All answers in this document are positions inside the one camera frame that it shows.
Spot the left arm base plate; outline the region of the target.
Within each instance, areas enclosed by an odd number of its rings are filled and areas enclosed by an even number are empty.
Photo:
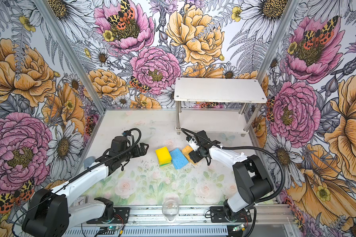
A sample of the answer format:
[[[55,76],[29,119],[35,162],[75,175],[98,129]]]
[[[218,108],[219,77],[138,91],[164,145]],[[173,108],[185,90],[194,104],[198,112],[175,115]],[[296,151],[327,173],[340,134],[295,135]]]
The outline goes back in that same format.
[[[129,207],[106,208],[100,218],[89,220],[87,224],[127,224],[130,210]]]

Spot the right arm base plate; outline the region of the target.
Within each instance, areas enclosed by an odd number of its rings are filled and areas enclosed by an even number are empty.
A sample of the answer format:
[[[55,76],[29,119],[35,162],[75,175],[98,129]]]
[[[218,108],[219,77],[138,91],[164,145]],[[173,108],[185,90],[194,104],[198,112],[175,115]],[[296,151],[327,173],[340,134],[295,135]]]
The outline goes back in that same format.
[[[236,214],[232,214],[230,217],[227,217],[226,212],[223,209],[223,206],[211,206],[209,208],[210,219],[212,223],[249,223],[252,222],[252,215],[250,211],[242,209]]]

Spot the orange sponge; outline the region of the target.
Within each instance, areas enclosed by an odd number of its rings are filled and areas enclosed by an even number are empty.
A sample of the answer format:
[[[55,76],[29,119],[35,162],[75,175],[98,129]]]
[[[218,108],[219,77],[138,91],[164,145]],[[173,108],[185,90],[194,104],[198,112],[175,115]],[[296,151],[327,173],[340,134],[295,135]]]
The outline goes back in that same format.
[[[187,157],[187,160],[188,160],[189,163],[191,163],[192,165],[197,165],[197,163],[195,163],[190,157]]]
[[[185,148],[182,149],[183,155],[188,159],[190,158],[189,153],[192,151],[193,149],[189,145],[187,145]]]

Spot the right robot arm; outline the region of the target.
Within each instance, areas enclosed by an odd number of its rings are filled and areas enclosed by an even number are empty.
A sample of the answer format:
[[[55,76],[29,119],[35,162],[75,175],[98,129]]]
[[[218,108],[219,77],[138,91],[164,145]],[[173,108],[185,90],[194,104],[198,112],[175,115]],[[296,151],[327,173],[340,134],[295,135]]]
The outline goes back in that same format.
[[[225,148],[219,141],[211,141],[205,131],[187,134],[187,141],[193,149],[189,157],[194,163],[202,159],[208,165],[218,161],[233,172],[237,191],[223,204],[226,214],[235,215],[274,190],[268,171],[258,156],[248,157],[237,153],[237,148]]]

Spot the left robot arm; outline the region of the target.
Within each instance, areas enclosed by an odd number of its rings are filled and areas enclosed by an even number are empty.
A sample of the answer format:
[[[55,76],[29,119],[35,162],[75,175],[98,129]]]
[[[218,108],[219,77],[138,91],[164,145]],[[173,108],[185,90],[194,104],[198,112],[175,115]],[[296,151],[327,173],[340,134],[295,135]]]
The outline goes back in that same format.
[[[102,197],[74,206],[74,202],[94,184],[106,179],[133,158],[147,154],[148,144],[132,135],[116,136],[102,156],[83,172],[52,189],[37,191],[25,213],[22,231],[34,237],[61,237],[77,225],[91,220],[110,223],[115,217],[114,204]]]

